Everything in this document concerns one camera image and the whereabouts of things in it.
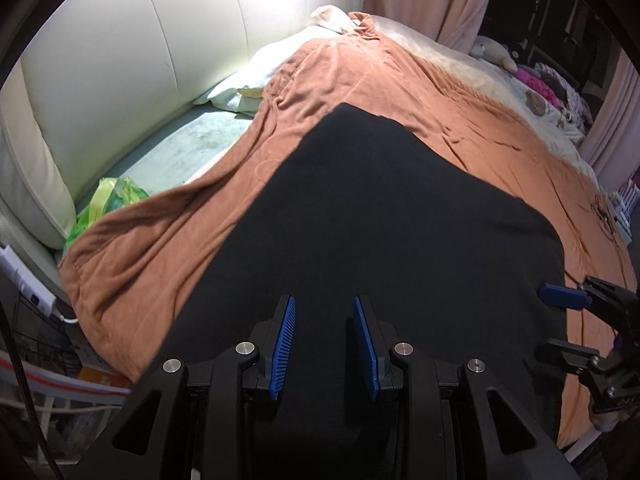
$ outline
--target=orange blanket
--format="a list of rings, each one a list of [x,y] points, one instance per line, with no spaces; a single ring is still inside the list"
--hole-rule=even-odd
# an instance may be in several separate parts
[[[538,209],[578,280],[634,288],[624,244],[592,209],[598,190],[552,155],[525,121],[376,32],[304,44],[273,77],[253,123],[203,177],[105,216],[60,263],[82,329],[111,365],[136,380],[238,219],[302,137],[347,102],[404,124],[432,150]],[[572,342],[607,352],[612,331],[570,312]],[[588,426],[588,393],[568,379],[559,444]]]

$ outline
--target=blue gripper pad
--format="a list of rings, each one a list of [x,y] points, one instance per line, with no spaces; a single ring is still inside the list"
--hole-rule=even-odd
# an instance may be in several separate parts
[[[591,298],[584,290],[543,283],[538,297],[546,306],[559,306],[572,310],[582,310],[591,306]]]
[[[362,370],[364,373],[367,390],[371,395],[371,399],[376,400],[380,391],[378,383],[378,358],[373,349],[373,342],[367,327],[367,320],[360,303],[360,298],[356,298],[353,302],[353,321],[356,328],[356,338],[358,340],[358,354]]]
[[[296,326],[296,302],[293,297],[289,297],[287,307],[282,318],[282,325],[278,339],[276,340],[273,359],[271,360],[271,383],[269,384],[269,394],[271,399],[277,400],[278,395],[284,386],[284,377],[289,363],[291,352],[291,342],[293,341],[293,331]]]

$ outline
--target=white power strip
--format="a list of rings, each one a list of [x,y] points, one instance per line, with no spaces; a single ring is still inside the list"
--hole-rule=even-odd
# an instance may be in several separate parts
[[[55,295],[33,275],[10,246],[0,248],[0,269],[41,313],[47,317],[51,315],[56,304]]]

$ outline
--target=metal screw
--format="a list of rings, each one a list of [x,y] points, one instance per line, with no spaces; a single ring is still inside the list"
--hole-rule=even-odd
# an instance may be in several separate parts
[[[397,354],[400,355],[411,355],[414,353],[414,347],[412,347],[409,343],[398,343],[394,346],[394,350]]]
[[[168,374],[172,374],[174,372],[177,372],[181,366],[182,363],[178,359],[168,359],[162,365],[162,370],[164,370]]]
[[[475,374],[481,374],[486,370],[484,362],[480,359],[469,359],[469,361],[466,362],[466,367]]]
[[[249,355],[255,350],[255,345],[251,341],[243,341],[236,345],[236,352],[240,355]]]

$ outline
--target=upholstered headboard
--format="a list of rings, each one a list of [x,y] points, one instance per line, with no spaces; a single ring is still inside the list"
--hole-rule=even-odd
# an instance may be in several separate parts
[[[66,0],[0,94],[0,144],[13,150],[0,196],[61,247],[74,200],[110,165],[325,4],[362,0]]]

